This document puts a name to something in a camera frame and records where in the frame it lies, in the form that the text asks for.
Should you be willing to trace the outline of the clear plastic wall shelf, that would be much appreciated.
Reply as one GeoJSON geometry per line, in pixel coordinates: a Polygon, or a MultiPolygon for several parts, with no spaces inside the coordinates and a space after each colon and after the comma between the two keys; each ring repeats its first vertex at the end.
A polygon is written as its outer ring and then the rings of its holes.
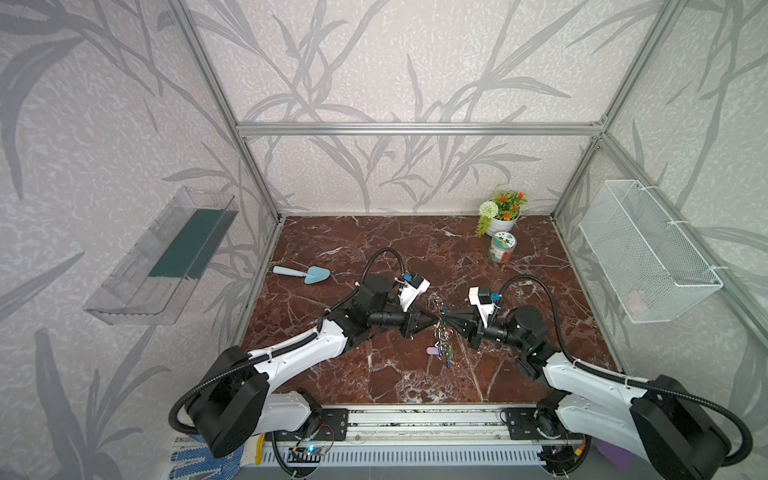
{"type": "Polygon", "coordinates": [[[234,223],[230,193],[177,190],[84,310],[108,325],[172,325],[234,223]]]}

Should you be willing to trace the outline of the blue dotted work glove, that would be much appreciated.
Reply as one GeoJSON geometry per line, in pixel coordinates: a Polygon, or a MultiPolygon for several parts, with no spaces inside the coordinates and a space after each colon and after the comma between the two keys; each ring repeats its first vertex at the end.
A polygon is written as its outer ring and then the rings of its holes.
{"type": "Polygon", "coordinates": [[[232,453],[215,458],[210,449],[195,438],[184,439],[171,453],[170,471],[166,478],[170,480],[233,479],[241,469],[244,447],[232,453]]]}

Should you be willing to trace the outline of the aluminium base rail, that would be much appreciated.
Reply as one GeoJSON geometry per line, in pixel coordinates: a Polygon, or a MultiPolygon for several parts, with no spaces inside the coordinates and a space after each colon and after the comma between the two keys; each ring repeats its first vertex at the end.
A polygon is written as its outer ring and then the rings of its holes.
{"type": "Polygon", "coordinates": [[[538,419],[533,404],[331,405],[312,433],[251,436],[241,469],[286,466],[305,478],[321,467],[533,466],[568,476],[590,440],[546,434],[538,419]]]}

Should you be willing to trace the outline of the metal key ring plate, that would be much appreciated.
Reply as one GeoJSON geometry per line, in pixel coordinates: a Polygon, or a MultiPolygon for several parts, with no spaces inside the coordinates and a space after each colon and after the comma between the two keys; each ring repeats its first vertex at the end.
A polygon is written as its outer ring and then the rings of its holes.
{"type": "Polygon", "coordinates": [[[432,294],[428,299],[428,308],[432,314],[438,317],[433,325],[436,343],[428,347],[426,352],[429,356],[440,360],[446,369],[453,365],[454,350],[451,343],[454,332],[448,324],[445,302],[438,294],[432,294]]]}

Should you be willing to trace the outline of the potted artificial flower plant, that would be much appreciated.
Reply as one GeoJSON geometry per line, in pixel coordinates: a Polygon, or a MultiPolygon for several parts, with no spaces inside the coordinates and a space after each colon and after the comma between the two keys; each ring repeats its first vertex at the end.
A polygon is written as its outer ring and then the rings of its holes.
{"type": "Polygon", "coordinates": [[[523,192],[514,190],[495,192],[490,200],[483,202],[478,209],[478,223],[475,235],[494,236],[500,232],[510,232],[521,216],[522,207],[527,203],[523,192]]]}

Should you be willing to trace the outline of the small printed jar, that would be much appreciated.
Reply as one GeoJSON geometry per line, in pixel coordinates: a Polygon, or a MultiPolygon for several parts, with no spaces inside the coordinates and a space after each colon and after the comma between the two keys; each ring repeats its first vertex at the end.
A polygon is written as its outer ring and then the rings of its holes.
{"type": "Polygon", "coordinates": [[[517,246],[516,238],[510,232],[497,232],[489,247],[489,258],[497,264],[508,262],[517,246]]]}

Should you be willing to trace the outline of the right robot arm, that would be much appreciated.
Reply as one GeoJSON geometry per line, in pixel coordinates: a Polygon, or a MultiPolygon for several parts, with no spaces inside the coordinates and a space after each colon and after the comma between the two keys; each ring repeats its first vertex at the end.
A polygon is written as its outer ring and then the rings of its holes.
{"type": "Polygon", "coordinates": [[[516,307],[499,323],[502,297],[473,287],[469,307],[440,317],[473,347],[487,340],[517,350],[518,368],[550,390],[538,406],[544,435],[567,431],[607,442],[665,479],[711,479],[751,454],[749,427],[727,408],[672,377],[631,377],[574,357],[561,325],[547,325],[534,306],[516,307]]]}

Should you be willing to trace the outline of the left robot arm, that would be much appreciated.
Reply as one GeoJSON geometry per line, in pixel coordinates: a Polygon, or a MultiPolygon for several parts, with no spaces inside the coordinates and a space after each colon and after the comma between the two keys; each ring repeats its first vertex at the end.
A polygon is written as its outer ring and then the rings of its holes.
{"type": "Polygon", "coordinates": [[[397,330],[410,338],[434,325],[436,316],[416,302],[429,287],[419,274],[402,271],[390,279],[365,269],[311,329],[266,348],[245,352],[234,346],[221,353],[202,380],[172,405],[170,428],[200,437],[215,458],[233,453],[255,434],[314,432],[319,403],[306,392],[280,394],[278,388],[380,331],[397,330]]]}

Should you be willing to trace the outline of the light blue toy shovel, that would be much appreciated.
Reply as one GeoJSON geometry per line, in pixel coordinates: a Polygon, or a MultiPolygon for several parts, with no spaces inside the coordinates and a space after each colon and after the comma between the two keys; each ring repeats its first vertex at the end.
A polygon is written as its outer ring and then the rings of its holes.
{"type": "Polygon", "coordinates": [[[317,284],[330,278],[330,271],[325,268],[311,266],[306,271],[274,266],[272,272],[277,275],[302,278],[307,285],[317,284]]]}

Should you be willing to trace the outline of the purple pink toy shovel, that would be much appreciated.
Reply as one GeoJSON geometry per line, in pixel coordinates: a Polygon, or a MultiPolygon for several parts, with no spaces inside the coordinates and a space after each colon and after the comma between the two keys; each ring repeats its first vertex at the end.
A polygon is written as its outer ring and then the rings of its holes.
{"type": "Polygon", "coordinates": [[[595,445],[600,454],[618,469],[627,471],[630,468],[633,457],[631,452],[603,440],[597,440],[595,445]]]}

